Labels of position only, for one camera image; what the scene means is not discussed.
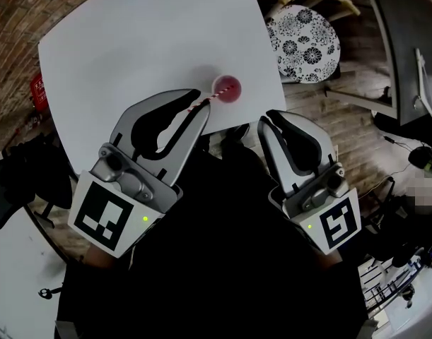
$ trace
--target dark tabletop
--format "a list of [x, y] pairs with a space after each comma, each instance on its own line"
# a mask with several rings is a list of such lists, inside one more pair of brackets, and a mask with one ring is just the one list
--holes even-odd
[[429, 0], [375, 1], [389, 36], [396, 72], [398, 119], [403, 125], [427, 114], [422, 105], [414, 109], [419, 93], [415, 48], [420, 49], [426, 61], [426, 72], [432, 76], [432, 3]]

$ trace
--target person in black clothing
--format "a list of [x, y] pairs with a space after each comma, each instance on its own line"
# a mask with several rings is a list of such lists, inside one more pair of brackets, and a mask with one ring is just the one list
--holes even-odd
[[133, 253], [92, 246], [68, 265], [58, 321], [82, 338], [356, 338], [368, 319], [357, 267], [313, 249], [268, 201], [276, 184], [242, 145], [247, 129], [227, 135], [222, 160], [201, 138], [183, 198]]

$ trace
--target wooden floor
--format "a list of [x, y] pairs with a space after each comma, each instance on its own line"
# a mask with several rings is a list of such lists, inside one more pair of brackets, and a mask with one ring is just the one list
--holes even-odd
[[[353, 1], [360, 8], [361, 15], [342, 18], [332, 24], [341, 42], [341, 78], [317, 84], [288, 84], [284, 85], [284, 92], [288, 111], [312, 119], [328, 132], [338, 149], [339, 161], [346, 169], [348, 182], [362, 195], [387, 175], [407, 167], [409, 152], [384, 140], [381, 132], [373, 125], [371, 112], [367, 109], [325, 97], [325, 88], [331, 87], [379, 98], [383, 89], [390, 84], [385, 50], [373, 10], [368, 0]], [[323, 16], [326, 9], [329, 10], [323, 4], [314, 9]], [[215, 156], [220, 155], [219, 143], [222, 138], [223, 132], [211, 137], [210, 152]], [[418, 145], [403, 139], [399, 141], [405, 141], [412, 147]], [[256, 133], [256, 122], [251, 123], [245, 145], [264, 159]], [[404, 193], [406, 182], [415, 174], [416, 170], [411, 166], [395, 175], [395, 191]], [[373, 202], [368, 197], [362, 199], [361, 204], [365, 211], [373, 207]], [[42, 211], [44, 207], [45, 204], [40, 199], [32, 204], [33, 210]], [[56, 223], [56, 229], [48, 232], [66, 253], [79, 257], [85, 252], [88, 242], [68, 228], [67, 216], [66, 210], [54, 208], [50, 217]]]

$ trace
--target red object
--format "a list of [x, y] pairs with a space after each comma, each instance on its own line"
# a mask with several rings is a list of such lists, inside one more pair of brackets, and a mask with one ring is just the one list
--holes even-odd
[[221, 76], [213, 83], [213, 93], [230, 87], [230, 90], [219, 95], [219, 100], [224, 103], [232, 103], [241, 96], [241, 83], [234, 76]]
[[41, 112], [49, 106], [46, 98], [45, 84], [43, 83], [41, 73], [38, 74], [30, 83], [30, 91], [33, 96], [33, 104], [38, 112]]

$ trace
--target gray table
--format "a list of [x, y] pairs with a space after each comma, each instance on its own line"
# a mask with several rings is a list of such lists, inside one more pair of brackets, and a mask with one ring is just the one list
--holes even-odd
[[328, 90], [326, 96], [375, 110], [401, 125], [428, 114], [416, 96], [419, 78], [415, 49], [419, 48], [430, 76], [432, 97], [432, 3], [429, 0], [370, 0], [379, 22], [390, 68], [392, 104]]

